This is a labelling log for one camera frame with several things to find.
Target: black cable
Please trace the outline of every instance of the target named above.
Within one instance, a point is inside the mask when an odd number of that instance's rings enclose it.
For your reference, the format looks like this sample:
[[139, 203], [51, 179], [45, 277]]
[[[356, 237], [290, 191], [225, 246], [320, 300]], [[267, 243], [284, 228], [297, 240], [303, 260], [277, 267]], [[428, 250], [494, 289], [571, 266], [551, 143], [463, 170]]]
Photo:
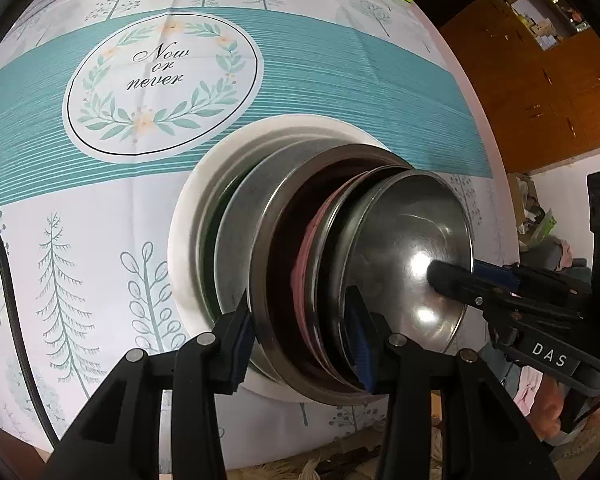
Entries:
[[13, 280], [11, 279], [11, 269], [9, 268], [9, 260], [7, 258], [7, 251], [2, 243], [0, 237], [0, 277], [2, 279], [2, 291], [4, 293], [4, 302], [6, 305], [7, 316], [9, 317], [9, 326], [11, 328], [11, 336], [13, 337], [13, 344], [16, 347], [16, 355], [18, 357], [18, 363], [22, 370], [22, 376], [24, 377], [24, 383], [29, 392], [33, 409], [36, 410], [38, 420], [42, 425], [42, 429], [45, 431], [46, 437], [49, 439], [51, 446], [56, 447], [58, 445], [58, 436], [56, 430], [51, 425], [49, 416], [46, 414], [44, 404], [40, 398], [40, 392], [36, 386], [36, 381], [33, 378], [31, 371], [31, 365], [29, 364], [29, 357], [27, 357], [27, 351], [24, 347], [24, 339], [22, 338], [22, 330], [20, 329], [20, 320], [18, 319], [18, 309], [16, 307], [16, 296], [13, 291]]
[[579, 416], [575, 422], [573, 423], [573, 427], [577, 428], [578, 424], [580, 424], [585, 418], [587, 418], [592, 413], [596, 412], [600, 407], [600, 400], [596, 402], [591, 408], [589, 408], [586, 412], [584, 412], [581, 416]]

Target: white plate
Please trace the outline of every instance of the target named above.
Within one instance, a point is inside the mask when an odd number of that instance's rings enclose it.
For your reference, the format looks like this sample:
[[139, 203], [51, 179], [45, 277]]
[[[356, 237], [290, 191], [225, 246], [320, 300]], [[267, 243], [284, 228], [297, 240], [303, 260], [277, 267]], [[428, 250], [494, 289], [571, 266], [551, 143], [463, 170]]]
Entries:
[[[325, 116], [287, 114], [247, 124], [226, 136], [200, 159], [180, 192], [171, 219], [167, 266], [173, 299], [189, 335], [213, 328], [201, 284], [201, 256], [213, 207], [233, 178], [276, 150], [299, 140], [331, 137], [386, 148], [352, 124]], [[247, 370], [248, 390], [277, 400], [311, 402], [285, 384]]]

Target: wall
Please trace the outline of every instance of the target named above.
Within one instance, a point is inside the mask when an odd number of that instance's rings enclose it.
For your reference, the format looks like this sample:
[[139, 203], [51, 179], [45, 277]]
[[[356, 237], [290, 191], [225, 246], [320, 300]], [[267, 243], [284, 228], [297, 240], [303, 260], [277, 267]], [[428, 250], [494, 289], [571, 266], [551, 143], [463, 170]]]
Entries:
[[600, 153], [566, 166], [533, 175], [542, 208], [551, 208], [557, 225], [552, 234], [570, 243], [573, 255], [593, 259], [593, 234], [589, 231], [587, 175], [600, 171]]

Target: teal stripe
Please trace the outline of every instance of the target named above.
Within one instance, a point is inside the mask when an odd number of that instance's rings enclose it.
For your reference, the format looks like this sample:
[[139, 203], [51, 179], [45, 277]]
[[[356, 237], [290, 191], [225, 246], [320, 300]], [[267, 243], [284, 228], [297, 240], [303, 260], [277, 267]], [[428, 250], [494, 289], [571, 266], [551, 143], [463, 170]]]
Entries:
[[352, 28], [224, 7], [213, 12], [251, 34], [264, 57], [262, 88], [251, 107], [214, 139], [163, 160], [112, 164], [83, 154], [62, 126], [62, 96], [71, 74], [103, 38], [160, 12], [80, 28], [0, 70], [0, 205], [114, 178], [190, 170], [225, 135], [284, 113], [323, 114], [355, 124], [418, 168], [491, 176], [474, 120], [446, 70]]

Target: circular label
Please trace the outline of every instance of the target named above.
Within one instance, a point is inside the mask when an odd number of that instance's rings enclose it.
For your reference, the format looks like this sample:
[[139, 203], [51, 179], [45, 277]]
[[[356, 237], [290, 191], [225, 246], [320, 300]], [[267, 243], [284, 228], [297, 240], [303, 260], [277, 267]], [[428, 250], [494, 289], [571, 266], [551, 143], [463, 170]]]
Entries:
[[230, 126], [262, 74], [260, 49], [235, 23], [199, 12], [151, 16], [82, 60], [64, 92], [64, 129], [106, 162], [165, 158]]

